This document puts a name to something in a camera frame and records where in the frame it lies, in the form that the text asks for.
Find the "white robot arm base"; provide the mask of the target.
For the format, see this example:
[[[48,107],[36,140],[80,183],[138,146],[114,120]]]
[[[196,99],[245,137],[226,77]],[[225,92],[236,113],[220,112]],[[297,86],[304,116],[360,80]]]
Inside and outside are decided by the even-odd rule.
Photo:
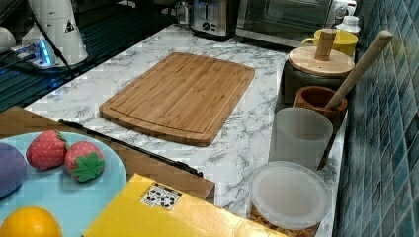
[[[75,69],[88,59],[71,0],[26,0],[34,25],[11,47],[19,59],[41,70]]]

